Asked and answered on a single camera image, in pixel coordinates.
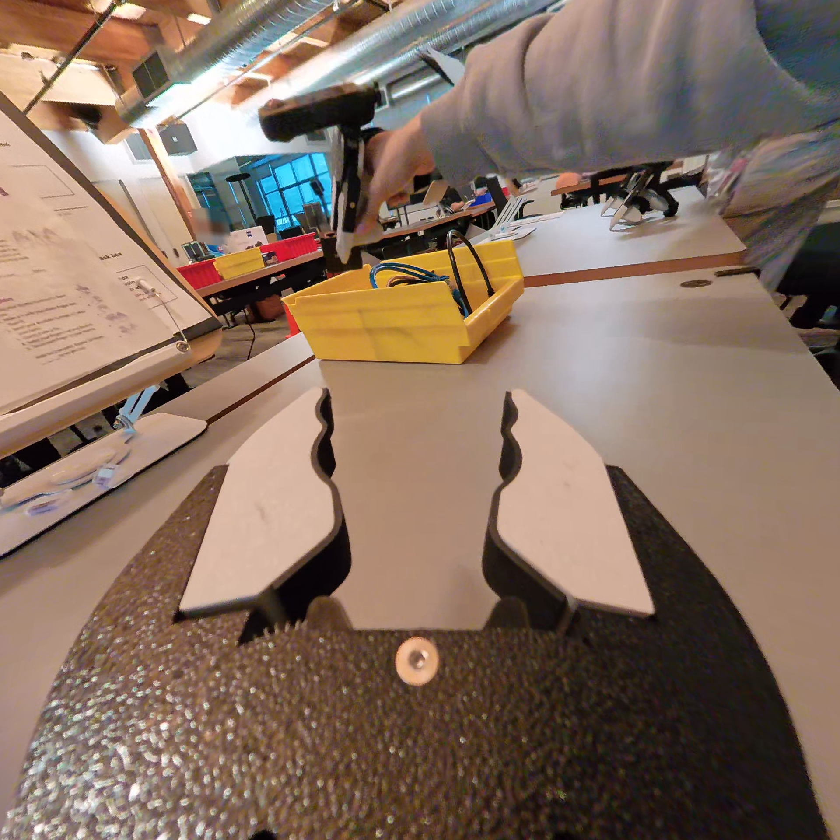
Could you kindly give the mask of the spare hand-held gripper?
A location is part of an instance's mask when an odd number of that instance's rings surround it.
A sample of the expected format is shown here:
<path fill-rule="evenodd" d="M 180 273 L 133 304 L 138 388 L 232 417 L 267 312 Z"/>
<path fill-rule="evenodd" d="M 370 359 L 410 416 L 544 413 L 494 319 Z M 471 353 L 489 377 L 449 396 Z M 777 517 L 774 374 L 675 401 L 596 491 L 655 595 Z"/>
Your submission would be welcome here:
<path fill-rule="evenodd" d="M 601 217 L 609 219 L 610 230 L 637 227 L 651 213 L 659 213 L 663 218 L 677 215 L 679 203 L 662 183 L 662 175 L 669 167 L 668 162 L 647 163 L 626 176 L 601 210 Z"/>

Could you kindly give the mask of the grey table with brown edge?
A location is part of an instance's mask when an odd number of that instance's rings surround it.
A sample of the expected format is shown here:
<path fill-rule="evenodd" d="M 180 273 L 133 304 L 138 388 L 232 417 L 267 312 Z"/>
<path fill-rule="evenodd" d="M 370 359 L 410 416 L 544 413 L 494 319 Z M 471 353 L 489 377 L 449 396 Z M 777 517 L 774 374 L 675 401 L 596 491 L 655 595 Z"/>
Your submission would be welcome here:
<path fill-rule="evenodd" d="M 744 264 L 746 248 L 695 186 L 673 191 L 674 217 L 611 230 L 598 206 L 563 212 L 514 243 L 527 287 Z"/>

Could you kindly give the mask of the yellow plastic bin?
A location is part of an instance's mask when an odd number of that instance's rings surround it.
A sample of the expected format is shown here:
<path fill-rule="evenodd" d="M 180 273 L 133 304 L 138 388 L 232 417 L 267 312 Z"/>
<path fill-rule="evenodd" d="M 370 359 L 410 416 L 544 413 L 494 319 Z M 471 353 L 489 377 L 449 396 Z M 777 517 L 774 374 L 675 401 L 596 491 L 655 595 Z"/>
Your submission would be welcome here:
<path fill-rule="evenodd" d="M 524 290 L 510 240 L 363 265 L 285 299 L 322 361 L 461 364 Z"/>

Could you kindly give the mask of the person's right hand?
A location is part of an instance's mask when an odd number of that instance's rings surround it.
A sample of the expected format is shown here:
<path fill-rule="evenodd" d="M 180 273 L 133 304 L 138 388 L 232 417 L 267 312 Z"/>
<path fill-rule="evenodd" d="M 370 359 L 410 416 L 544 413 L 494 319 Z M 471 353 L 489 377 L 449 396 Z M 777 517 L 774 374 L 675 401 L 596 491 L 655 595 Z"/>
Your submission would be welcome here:
<path fill-rule="evenodd" d="M 419 116 L 399 129 L 378 133 L 373 138 L 382 138 L 382 157 L 377 171 L 382 205 L 405 193 L 415 177 L 431 174 L 435 169 Z"/>

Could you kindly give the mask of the silver ventilation duct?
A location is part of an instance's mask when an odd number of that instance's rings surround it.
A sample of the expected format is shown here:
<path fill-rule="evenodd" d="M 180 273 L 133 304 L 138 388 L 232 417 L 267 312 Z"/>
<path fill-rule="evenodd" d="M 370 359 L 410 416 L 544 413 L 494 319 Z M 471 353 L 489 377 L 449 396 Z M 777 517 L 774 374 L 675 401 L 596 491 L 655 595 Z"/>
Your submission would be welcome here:
<path fill-rule="evenodd" d="M 183 49 L 160 47 L 133 71 L 134 87 L 116 105 L 121 120 L 152 128 L 200 108 L 226 88 L 315 29 L 335 23 L 342 2 L 236 2 L 215 16 Z M 382 81 L 415 64 L 430 49 L 448 52 L 541 13 L 551 2 L 400 2 L 334 44 L 321 48 L 245 104 L 351 81 Z"/>

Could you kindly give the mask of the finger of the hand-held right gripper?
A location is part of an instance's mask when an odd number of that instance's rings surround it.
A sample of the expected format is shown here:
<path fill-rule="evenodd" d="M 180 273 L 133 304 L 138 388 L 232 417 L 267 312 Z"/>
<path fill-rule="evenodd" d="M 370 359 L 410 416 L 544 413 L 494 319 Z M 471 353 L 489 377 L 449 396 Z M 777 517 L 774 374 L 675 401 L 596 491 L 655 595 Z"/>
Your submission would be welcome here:
<path fill-rule="evenodd" d="M 365 138 L 352 160 L 348 176 L 348 210 L 357 238 L 372 234 L 382 205 L 377 171 L 382 157 L 382 138 Z"/>
<path fill-rule="evenodd" d="M 336 254 L 349 261 L 356 227 L 356 134 L 333 130 L 330 146 L 332 173 L 331 226 Z"/>

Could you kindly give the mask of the person's right forearm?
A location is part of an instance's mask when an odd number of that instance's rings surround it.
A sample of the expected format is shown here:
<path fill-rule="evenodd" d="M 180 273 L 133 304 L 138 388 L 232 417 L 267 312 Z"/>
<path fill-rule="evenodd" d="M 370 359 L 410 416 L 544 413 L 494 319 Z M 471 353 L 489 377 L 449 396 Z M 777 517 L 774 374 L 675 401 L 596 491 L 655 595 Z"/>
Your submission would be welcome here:
<path fill-rule="evenodd" d="M 838 2 L 568 2 L 473 49 L 423 134 L 459 185 L 748 148 L 838 120 L 838 26 Z"/>

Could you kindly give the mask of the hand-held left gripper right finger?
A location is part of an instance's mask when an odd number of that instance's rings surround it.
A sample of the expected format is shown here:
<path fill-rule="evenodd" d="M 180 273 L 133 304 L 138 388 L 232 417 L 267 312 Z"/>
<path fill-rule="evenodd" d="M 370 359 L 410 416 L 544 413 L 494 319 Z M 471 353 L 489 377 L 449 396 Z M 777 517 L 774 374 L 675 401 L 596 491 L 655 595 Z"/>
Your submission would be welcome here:
<path fill-rule="evenodd" d="M 500 485 L 493 493 L 482 572 L 530 621 L 578 609 L 649 618 L 644 578 L 605 462 L 571 425 L 521 389 L 505 395 Z"/>

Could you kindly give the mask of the large paned window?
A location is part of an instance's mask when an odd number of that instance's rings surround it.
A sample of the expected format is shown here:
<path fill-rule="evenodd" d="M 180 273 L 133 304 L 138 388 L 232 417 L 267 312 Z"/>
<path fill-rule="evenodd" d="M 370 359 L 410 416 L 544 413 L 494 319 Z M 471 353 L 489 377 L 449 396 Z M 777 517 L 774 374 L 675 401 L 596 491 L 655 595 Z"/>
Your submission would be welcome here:
<path fill-rule="evenodd" d="M 298 216 L 305 217 L 309 204 L 319 205 L 329 215 L 332 184 L 326 154 L 268 155 L 250 171 L 279 230 L 301 226 Z"/>

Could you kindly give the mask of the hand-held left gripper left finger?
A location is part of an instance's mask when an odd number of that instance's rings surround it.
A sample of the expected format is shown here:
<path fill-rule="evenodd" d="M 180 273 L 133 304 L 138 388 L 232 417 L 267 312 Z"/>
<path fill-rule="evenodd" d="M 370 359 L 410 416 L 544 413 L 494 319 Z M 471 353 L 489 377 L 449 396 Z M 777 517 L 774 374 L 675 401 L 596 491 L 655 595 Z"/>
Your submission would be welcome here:
<path fill-rule="evenodd" d="M 333 482 L 329 390 L 314 387 L 257 429 L 227 462 L 178 611 L 306 618 L 351 569 Z"/>

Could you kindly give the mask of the small yellow storage bin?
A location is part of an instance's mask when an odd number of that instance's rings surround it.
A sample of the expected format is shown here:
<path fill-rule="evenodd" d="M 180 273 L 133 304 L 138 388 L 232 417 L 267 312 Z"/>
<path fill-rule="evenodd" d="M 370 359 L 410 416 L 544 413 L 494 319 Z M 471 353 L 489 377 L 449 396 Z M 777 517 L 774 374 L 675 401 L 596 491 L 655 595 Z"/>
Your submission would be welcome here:
<path fill-rule="evenodd" d="M 263 270 L 266 267 L 263 252 L 259 247 L 222 255 L 215 258 L 213 262 L 222 280 L 233 280 Z"/>

